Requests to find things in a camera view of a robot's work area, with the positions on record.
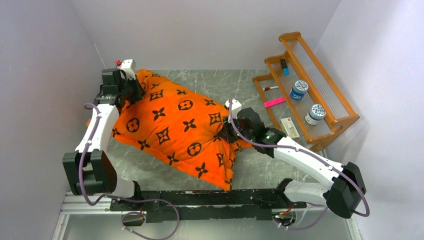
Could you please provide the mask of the orange patterned pillowcase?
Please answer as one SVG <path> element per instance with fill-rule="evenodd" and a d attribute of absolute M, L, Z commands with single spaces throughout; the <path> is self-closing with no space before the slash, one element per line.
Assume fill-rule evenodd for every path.
<path fill-rule="evenodd" d="M 218 135 L 229 116 L 225 106 L 151 70 L 136 76 L 145 95 L 124 105 L 108 136 L 230 191 L 236 154 L 250 145 Z"/>

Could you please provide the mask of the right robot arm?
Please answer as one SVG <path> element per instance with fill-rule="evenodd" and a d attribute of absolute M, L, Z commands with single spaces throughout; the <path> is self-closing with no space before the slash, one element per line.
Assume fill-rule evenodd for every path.
<path fill-rule="evenodd" d="M 354 214 L 370 215 L 367 190 L 356 164 L 335 162 L 303 147 L 284 132 L 266 127 L 252 108 L 241 109 L 236 116 L 232 114 L 230 110 L 222 119 L 223 126 L 218 132 L 221 138 L 229 143 L 248 143 L 257 152 L 289 163 L 316 180 L 311 183 L 285 178 L 272 191 L 270 199 L 260 200 L 261 204 L 282 208 L 295 203 L 314 204 L 327 207 L 344 219 Z"/>

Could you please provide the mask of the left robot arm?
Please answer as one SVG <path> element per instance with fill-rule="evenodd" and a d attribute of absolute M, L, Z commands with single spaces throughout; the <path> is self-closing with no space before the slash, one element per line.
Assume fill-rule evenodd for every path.
<path fill-rule="evenodd" d="M 102 84 L 93 101 L 84 104 L 92 110 L 91 121 L 81 142 L 73 152 L 65 153 L 63 167 L 71 189 L 76 196 L 93 194 L 123 198 L 130 210 L 142 206 L 143 196 L 136 192 L 134 181 L 117 176 L 107 157 L 107 146 L 126 103 L 143 99 L 145 91 L 136 76 L 135 67 L 121 64 L 101 72 Z"/>

